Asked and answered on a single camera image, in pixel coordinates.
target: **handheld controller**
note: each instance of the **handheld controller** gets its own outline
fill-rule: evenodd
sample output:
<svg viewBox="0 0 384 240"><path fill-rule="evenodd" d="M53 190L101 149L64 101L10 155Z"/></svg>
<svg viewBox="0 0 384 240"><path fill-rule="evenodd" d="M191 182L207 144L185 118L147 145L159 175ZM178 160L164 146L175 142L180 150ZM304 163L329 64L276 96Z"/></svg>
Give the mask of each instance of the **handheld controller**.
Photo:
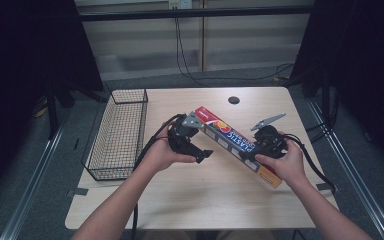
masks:
<svg viewBox="0 0 384 240"><path fill-rule="evenodd" d="M271 158L281 158L285 155L283 150L287 150L287 144L281 134L271 125L264 126L254 134L256 148L251 152L240 152L242 159L256 161L255 155L262 154Z"/></svg>
<svg viewBox="0 0 384 240"><path fill-rule="evenodd" d="M182 114L168 131L168 143L171 149L176 153L194 156L197 163L208 158L213 153L212 150L201 150L191 143L191 137L197 134L198 128L201 127L203 125L196 118L195 112L191 112L189 116Z"/></svg>

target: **wire basket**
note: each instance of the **wire basket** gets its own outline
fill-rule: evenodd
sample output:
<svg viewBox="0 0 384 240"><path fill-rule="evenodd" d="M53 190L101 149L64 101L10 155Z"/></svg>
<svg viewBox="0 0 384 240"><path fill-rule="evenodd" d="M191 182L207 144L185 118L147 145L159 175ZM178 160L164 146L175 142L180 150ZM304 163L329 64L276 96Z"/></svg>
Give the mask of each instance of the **wire basket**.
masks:
<svg viewBox="0 0 384 240"><path fill-rule="evenodd" d="M82 164L96 181L124 180L142 151L148 95L145 89L111 92L99 128L91 131L91 151Z"/></svg>

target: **white wall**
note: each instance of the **white wall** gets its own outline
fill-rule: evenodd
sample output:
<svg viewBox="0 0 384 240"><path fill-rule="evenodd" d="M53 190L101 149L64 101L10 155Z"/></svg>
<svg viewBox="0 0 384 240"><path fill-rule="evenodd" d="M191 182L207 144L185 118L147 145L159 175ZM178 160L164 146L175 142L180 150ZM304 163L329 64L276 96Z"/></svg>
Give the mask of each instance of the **white wall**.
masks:
<svg viewBox="0 0 384 240"><path fill-rule="evenodd" d="M155 0L77 0L76 4L79 13L168 9L168 1ZM196 0L193 8L312 4L310 0ZM294 62L308 17L297 14L179 19L189 70ZM85 22L84 27L103 80L179 73L174 19Z"/></svg>

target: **black cable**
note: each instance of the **black cable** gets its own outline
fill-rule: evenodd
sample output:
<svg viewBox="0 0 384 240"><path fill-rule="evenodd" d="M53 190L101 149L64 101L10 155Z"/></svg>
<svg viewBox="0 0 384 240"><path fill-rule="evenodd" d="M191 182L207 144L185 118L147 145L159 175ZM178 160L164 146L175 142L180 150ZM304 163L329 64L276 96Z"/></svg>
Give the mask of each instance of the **black cable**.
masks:
<svg viewBox="0 0 384 240"><path fill-rule="evenodd" d="M278 81L278 84L276 86L282 87L284 82L289 81L289 77L280 76L279 68L282 66L287 66L289 68L289 67L294 66L294 65L295 65L294 63L283 63L283 64L280 64L276 67L277 74L276 74L276 77L273 78L273 80Z"/></svg>
<svg viewBox="0 0 384 240"><path fill-rule="evenodd" d="M189 71L188 65L186 63L185 54L184 54L184 51L183 51L183 44L182 44L182 38L181 38L180 25L179 25L179 19L178 18L175 18L175 23L176 23L176 40L177 40L177 44L176 44L177 67L179 68L180 73L184 77L193 80L196 84L199 84L201 86L210 87L208 85L205 85L205 84L202 84L202 83L198 82L200 80L216 80L216 79L221 79L221 80L244 80L244 81L263 80L263 79L266 79L266 78L270 78L270 77L274 77L276 75L279 75L280 73L282 73L283 71L287 70L288 68L290 68L291 66L294 65L293 63L280 64L280 65L278 65L276 67L276 72L275 73L267 75L267 76L264 76L264 77L258 77L258 78L228 78L228 77L218 77L218 78L215 78L215 77L203 77L203 78L196 78L196 77L192 76L192 74ZM181 67L180 67L180 63L179 63L179 45L180 45L180 50L181 50L181 53L182 53L182 58L183 58L183 63L185 65L186 73L184 73L182 71ZM279 68L281 66L285 66L285 65L286 65L286 67L284 67L281 70L279 70Z"/></svg>
<svg viewBox="0 0 384 240"><path fill-rule="evenodd" d="M315 143L316 141L320 140L321 138L323 138L323 136L325 136L326 134L328 134L333 130L333 127L336 123L337 116L338 116L338 109L339 109L339 95L338 95L338 91L335 91L335 100L333 104L333 110L332 110L332 113L329 115L329 119L325 119L325 121L323 121L322 123L305 129L306 132L310 132L314 129L317 129L318 127L324 126L324 129L321 132L319 132L317 135L311 138L311 143Z"/></svg>
<svg viewBox="0 0 384 240"><path fill-rule="evenodd" d="M139 157L137 158L136 162L135 162L135 165L133 167L133 170L132 172L134 172L136 170L136 168L139 166L139 164L142 162L142 159L143 157L145 156L145 154L148 152L148 150L151 148L152 144L154 144L158 139L161 139L161 138L157 138L158 134L161 133L161 131L167 127L174 119L176 118L179 118L181 117L182 115L181 114L177 114L173 117L171 117L167 122L165 122L161 127L160 129L158 129L155 134L149 139L148 143L145 145L145 147L142 149L142 152L140 153ZM136 239L136 230L137 230L137 224L138 224L138 212L139 212L139 208L138 208L138 204L136 204L134 210L133 210L133 226L132 226L132 235L131 235L131 239L132 240L135 240Z"/></svg>
<svg viewBox="0 0 384 240"><path fill-rule="evenodd" d="M303 240L307 240L305 237L304 237L304 234L302 234L302 232L298 229L295 229L294 230L294 234L292 235L292 240L295 240L295 236L298 235L303 239Z"/></svg>
<svg viewBox="0 0 384 240"><path fill-rule="evenodd" d="M335 194L335 192L336 192L335 185L326 176L324 176L323 173L321 173L320 170L316 167L316 165L314 164L313 160L310 157L310 154L308 153L307 149L305 148L305 146L301 142L301 140L293 134L284 134L282 136L284 138L290 139L290 140L292 140L298 144L298 146L301 148L305 158L307 159L307 162L310 165L311 169L313 169L314 173L316 173L320 179L322 179L326 184L328 184L330 186L332 194Z"/></svg>
<svg viewBox="0 0 384 240"><path fill-rule="evenodd" d="M311 66L309 67L309 69L303 73L300 73L299 75L297 76L294 76L294 77L290 77L288 79L288 81L282 83L282 87L285 87L285 88L290 88L294 85L297 85L297 84L300 84L304 78L308 77L309 75L311 75L313 72L315 72L317 70L317 66Z"/></svg>

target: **person's left hand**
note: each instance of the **person's left hand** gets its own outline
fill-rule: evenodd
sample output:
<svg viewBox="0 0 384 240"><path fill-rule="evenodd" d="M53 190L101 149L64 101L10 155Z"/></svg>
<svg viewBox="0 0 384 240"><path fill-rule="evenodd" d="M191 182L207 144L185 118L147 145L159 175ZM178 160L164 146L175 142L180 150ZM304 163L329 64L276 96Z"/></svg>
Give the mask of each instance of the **person's left hand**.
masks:
<svg viewBox="0 0 384 240"><path fill-rule="evenodd" d="M174 122L165 127L157 136L157 141L152 144L145 154L142 163L152 168L155 173L164 170L175 162L194 163L196 158L189 155L173 152L168 144L168 129Z"/></svg>

